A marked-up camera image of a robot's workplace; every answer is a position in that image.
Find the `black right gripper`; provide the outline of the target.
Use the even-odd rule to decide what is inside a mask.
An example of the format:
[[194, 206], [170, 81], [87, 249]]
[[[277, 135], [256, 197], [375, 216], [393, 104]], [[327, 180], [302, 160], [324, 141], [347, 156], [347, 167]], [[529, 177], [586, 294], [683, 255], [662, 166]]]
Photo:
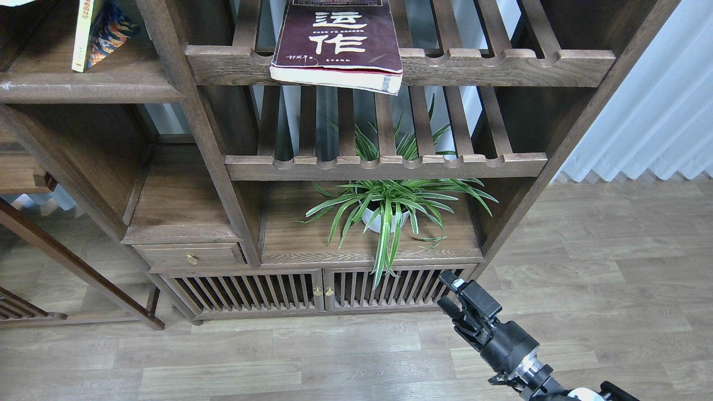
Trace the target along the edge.
[[466, 340], [496, 373], [494, 380], [532, 380], [541, 371], [539, 342], [516, 322], [496, 320], [502, 307], [475, 280], [466, 282], [451, 271], [439, 280], [456, 295], [461, 307], [448, 297], [438, 306], [451, 318], [456, 333]]

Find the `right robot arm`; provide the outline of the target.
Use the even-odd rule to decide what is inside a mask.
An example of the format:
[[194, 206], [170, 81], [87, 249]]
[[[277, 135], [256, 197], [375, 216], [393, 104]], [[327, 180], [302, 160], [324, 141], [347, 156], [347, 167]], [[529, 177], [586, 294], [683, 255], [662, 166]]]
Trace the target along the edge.
[[458, 297], [461, 307], [448, 297], [441, 297], [438, 305], [451, 318], [454, 330], [496, 373], [489, 379], [491, 385], [512, 388], [524, 400], [636, 399], [609, 381], [603, 381], [598, 392], [564, 388], [551, 375], [550, 365], [538, 360], [539, 342], [516, 322], [497, 319], [502, 307], [481, 285], [451, 271], [441, 272], [439, 279]]

